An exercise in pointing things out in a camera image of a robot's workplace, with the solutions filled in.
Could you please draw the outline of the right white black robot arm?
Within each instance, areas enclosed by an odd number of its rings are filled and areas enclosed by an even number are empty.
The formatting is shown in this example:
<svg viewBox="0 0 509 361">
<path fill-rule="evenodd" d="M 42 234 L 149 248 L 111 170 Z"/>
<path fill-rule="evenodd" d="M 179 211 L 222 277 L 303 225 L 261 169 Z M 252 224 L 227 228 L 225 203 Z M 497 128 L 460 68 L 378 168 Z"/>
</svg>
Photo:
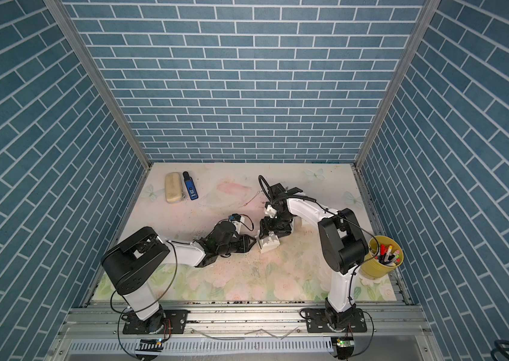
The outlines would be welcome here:
<svg viewBox="0 0 509 361">
<path fill-rule="evenodd" d="M 293 232 L 294 218 L 315 226 L 323 258 L 332 270 L 327 306 L 337 314 L 354 308 L 354 277 L 369 253 L 365 230 L 359 226 L 355 213 L 348 208 L 332 210 L 304 195 L 298 187 L 288 190 L 280 183 L 271 186 L 262 175 L 258 181 L 267 198 L 265 217 L 260 220 L 260 249 L 266 252 L 278 247 L 280 238 Z"/>
</svg>

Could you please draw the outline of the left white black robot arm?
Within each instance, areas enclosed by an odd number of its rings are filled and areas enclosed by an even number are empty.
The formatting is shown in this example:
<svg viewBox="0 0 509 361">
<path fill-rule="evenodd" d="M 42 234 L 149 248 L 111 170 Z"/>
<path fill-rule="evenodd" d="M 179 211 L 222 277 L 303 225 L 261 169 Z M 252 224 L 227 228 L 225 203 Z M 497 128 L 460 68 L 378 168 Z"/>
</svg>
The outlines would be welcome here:
<svg viewBox="0 0 509 361">
<path fill-rule="evenodd" d="M 207 236 L 192 242 L 164 239 L 153 228 L 142 227 L 108 250 L 101 265 L 130 313 L 146 321 L 160 312 L 162 296 L 149 283 L 160 266 L 205 268 L 222 256 L 246 254 L 255 244 L 255 237 L 240 233 L 239 221 L 220 221 Z"/>
</svg>

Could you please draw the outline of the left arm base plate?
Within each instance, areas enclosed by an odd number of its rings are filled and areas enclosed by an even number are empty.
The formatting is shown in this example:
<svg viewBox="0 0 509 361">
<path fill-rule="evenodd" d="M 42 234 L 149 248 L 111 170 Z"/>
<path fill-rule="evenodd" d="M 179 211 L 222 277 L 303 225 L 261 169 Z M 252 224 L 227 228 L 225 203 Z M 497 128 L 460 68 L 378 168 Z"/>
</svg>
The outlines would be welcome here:
<svg viewBox="0 0 509 361">
<path fill-rule="evenodd" d="M 121 316 L 124 335 L 174 335 L 183 334 L 189 311 L 183 309 L 163 310 L 162 308 L 147 320 L 140 320 L 133 311 Z"/>
</svg>

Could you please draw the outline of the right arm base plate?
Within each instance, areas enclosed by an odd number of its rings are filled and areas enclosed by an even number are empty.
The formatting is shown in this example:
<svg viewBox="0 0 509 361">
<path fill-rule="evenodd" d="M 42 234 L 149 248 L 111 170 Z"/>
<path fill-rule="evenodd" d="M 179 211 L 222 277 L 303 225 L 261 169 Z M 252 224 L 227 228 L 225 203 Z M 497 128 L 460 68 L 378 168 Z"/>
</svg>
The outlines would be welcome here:
<svg viewBox="0 0 509 361">
<path fill-rule="evenodd" d="M 337 313 L 332 308 L 302 308 L 299 315 L 304 319 L 308 333 L 367 332 L 364 313 L 360 308 L 350 308 L 343 313 Z"/>
</svg>

